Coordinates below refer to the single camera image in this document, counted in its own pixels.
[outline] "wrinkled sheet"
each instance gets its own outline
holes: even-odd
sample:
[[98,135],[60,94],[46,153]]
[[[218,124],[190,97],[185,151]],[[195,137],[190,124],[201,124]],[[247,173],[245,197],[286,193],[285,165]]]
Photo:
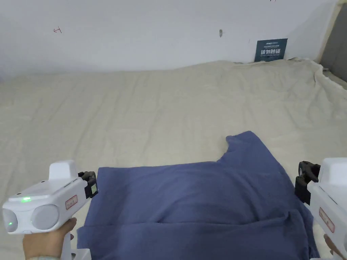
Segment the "wrinkled sheet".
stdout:
[[[293,182],[302,160],[347,156],[347,92],[309,60],[19,77],[0,84],[0,199],[47,179],[58,160],[84,171],[216,161],[226,136],[248,130]],[[2,258],[23,259],[21,242],[0,225]]]
[[311,212],[253,132],[217,162],[98,171],[78,248],[92,259],[318,258]]

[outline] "human hand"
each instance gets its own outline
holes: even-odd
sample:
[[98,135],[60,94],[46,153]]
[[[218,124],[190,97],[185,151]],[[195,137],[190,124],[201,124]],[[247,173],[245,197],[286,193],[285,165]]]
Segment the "human hand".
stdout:
[[63,249],[64,236],[76,226],[77,219],[69,219],[59,229],[48,233],[24,235],[23,250],[25,259],[33,257],[60,258]]
[[325,239],[325,242],[327,243],[328,247],[330,248],[330,253],[333,254],[333,253],[336,253],[338,254],[343,260],[346,260],[346,258],[344,258],[342,256],[342,254],[340,253],[340,251],[337,249],[337,247],[334,245],[334,243],[331,241],[330,237],[325,234],[324,235],[324,239]]

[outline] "finger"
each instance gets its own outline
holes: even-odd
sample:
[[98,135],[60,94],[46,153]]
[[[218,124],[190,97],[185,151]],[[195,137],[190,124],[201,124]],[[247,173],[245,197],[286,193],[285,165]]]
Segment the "finger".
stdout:
[[333,252],[337,253],[339,256],[342,257],[342,254],[340,253],[340,251],[337,249],[337,247],[335,246],[335,244],[331,241],[330,237],[327,234],[324,234],[324,239],[325,242],[327,243],[328,247],[331,249],[331,254],[333,254]]
[[76,226],[76,223],[77,223],[77,219],[71,218],[68,221],[66,221],[65,224],[58,229],[58,231],[61,232],[63,235],[66,235],[67,233],[69,233],[71,230],[74,229],[74,227]]

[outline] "white wall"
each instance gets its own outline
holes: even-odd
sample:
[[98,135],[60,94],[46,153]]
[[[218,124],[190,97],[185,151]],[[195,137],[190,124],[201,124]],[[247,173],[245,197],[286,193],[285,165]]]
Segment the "white wall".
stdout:
[[[289,38],[286,58],[316,59],[335,3],[0,0],[0,78],[251,62],[257,40],[274,38]],[[53,32],[58,26],[62,33]]]

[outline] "white handheld device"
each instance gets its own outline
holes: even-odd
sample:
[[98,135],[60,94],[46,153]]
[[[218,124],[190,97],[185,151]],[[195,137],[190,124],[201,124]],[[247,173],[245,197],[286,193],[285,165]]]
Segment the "white handheld device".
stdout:
[[[76,170],[74,161],[51,164],[49,179],[10,197],[2,206],[9,234],[57,230],[98,193],[95,172]],[[91,260],[89,249],[71,251],[70,233],[64,238],[62,260]]]
[[347,258],[347,158],[326,158],[322,166],[300,162],[295,194]]
[[[310,211],[341,254],[347,258],[347,158],[327,158],[318,182],[309,182]],[[341,259],[334,253],[334,259]]]

